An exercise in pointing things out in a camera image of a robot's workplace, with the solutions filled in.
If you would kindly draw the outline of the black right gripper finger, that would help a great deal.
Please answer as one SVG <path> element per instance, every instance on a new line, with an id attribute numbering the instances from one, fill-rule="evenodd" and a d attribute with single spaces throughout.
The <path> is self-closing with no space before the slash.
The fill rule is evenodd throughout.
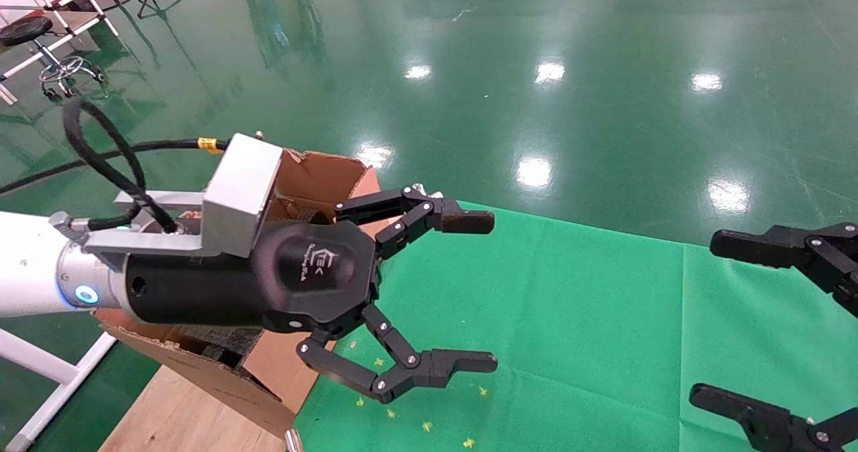
<path id="1" fill-rule="evenodd" d="M 714 256 L 767 268 L 796 268 L 819 290 L 857 317 L 857 225 L 799 229 L 774 225 L 761 235 L 721 229 L 710 241 Z"/>
<path id="2" fill-rule="evenodd" d="M 694 385 L 690 403 L 741 425 L 757 451 L 843 451 L 857 439 L 857 409 L 822 422 L 794 415 L 784 407 L 712 385 Z"/>

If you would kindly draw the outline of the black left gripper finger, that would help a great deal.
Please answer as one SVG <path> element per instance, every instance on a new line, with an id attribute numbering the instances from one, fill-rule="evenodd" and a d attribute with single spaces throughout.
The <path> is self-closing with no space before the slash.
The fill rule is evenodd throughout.
<path id="1" fill-rule="evenodd" d="M 393 219 L 375 235 L 376 254 L 381 260 L 395 256 L 429 230 L 486 235 L 495 226 L 491 211 L 464 209 L 458 201 L 432 197 L 416 185 L 351 198 L 336 204 L 334 215 L 337 222 L 349 221 L 356 226 Z"/>
<path id="2" fill-rule="evenodd" d="M 370 304 L 361 311 L 364 324 L 394 364 L 382 374 L 335 354 L 326 345 L 330 335 L 313 330 L 298 344 L 298 357 L 314 372 L 366 397 L 389 404 L 413 388 L 445 388 L 457 372 L 491 373 L 497 358 L 486 351 L 432 349 L 417 352 L 392 326 L 386 315 Z"/>

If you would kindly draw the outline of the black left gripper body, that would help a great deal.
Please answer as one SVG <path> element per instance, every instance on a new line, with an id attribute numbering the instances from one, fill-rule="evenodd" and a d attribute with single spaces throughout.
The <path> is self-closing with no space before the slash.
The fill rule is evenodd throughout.
<path id="1" fill-rule="evenodd" d="M 125 269 L 129 312 L 144 323 L 334 336 L 358 327 L 377 281 L 376 244 L 350 222 L 273 223 L 246 258 L 131 254 Z"/>

